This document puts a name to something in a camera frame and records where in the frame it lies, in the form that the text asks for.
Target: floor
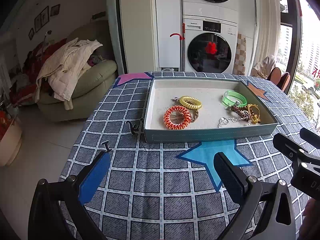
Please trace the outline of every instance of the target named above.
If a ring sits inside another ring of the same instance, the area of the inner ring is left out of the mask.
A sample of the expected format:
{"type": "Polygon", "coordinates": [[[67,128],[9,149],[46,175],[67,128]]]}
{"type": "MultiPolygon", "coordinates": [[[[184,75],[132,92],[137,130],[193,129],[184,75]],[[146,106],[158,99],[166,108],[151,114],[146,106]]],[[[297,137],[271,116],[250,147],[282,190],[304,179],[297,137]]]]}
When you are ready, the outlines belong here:
{"type": "Polygon", "coordinates": [[[20,108],[23,143],[10,166],[0,167],[0,208],[21,238],[27,239],[30,206],[39,179],[58,181],[85,120],[53,123],[37,105],[20,108]]]}

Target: orange spiral hair tie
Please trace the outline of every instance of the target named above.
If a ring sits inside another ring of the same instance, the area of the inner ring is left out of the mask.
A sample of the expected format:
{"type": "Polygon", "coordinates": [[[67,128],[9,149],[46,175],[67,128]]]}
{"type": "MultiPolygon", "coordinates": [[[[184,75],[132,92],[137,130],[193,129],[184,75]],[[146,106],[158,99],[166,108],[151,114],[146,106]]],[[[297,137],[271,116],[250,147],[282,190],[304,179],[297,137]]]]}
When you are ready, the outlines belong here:
{"type": "Polygon", "coordinates": [[[185,129],[190,124],[191,114],[189,110],[186,109],[184,106],[172,106],[165,112],[163,116],[163,121],[166,127],[168,127],[170,130],[182,130],[182,129],[185,129]],[[170,120],[170,114],[172,114],[172,112],[182,113],[184,116],[183,122],[180,124],[174,124],[170,120]]]}

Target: green bracelet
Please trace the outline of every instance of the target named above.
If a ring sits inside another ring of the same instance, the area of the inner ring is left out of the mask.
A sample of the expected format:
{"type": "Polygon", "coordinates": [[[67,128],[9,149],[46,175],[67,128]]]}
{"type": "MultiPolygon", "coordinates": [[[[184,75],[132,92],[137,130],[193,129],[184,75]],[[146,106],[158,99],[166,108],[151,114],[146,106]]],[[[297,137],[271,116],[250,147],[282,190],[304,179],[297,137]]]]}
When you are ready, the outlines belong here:
{"type": "Polygon", "coordinates": [[[228,90],[224,93],[222,102],[226,106],[233,106],[234,104],[239,103],[238,106],[241,107],[241,106],[246,106],[248,104],[247,99],[243,95],[231,90],[228,90]],[[235,101],[231,101],[228,97],[235,98],[235,101]]]}

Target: checkered tablecloth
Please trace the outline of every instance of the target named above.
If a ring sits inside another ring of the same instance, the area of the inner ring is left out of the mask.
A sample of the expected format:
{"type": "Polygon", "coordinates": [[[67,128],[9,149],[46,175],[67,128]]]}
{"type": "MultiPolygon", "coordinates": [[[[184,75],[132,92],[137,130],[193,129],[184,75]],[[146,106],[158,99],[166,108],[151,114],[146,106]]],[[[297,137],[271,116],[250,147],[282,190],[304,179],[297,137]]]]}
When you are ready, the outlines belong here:
{"type": "MultiPolygon", "coordinates": [[[[312,130],[306,116],[281,90],[264,79],[212,73],[154,72],[155,77],[187,76],[208,79],[249,80],[267,91],[271,102],[261,101],[271,110],[279,125],[272,135],[237,139],[237,150],[253,166],[243,167],[246,175],[265,182],[285,179],[289,183],[298,231],[308,196],[290,184],[292,168],[289,159],[272,143],[273,135],[283,133],[319,156],[313,146],[299,137],[302,127],[312,130]]],[[[146,143],[141,118],[144,117],[151,80],[132,80],[109,89],[98,107],[85,122],[76,140],[60,180],[77,175],[109,140],[111,166],[91,202],[88,213],[108,239],[120,240],[206,240],[216,239],[231,221],[239,206],[232,202],[225,188],[213,189],[205,168],[176,156],[197,143],[146,143]],[[132,135],[126,120],[139,124],[132,135]]],[[[249,238],[261,214],[261,203],[244,239],[249,238]]],[[[61,209],[71,232],[80,239],[64,202],[61,209]]]]}

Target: blue gripper pad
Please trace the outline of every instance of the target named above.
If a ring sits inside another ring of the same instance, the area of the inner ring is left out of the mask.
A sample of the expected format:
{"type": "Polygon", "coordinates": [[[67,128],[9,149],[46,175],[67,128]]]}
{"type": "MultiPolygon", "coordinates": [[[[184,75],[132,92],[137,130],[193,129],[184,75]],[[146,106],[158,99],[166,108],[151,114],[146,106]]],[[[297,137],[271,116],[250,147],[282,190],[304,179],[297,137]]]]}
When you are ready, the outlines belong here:
{"type": "Polygon", "coordinates": [[[109,167],[110,154],[104,153],[80,184],[79,201],[82,205],[91,201],[109,167]]]}

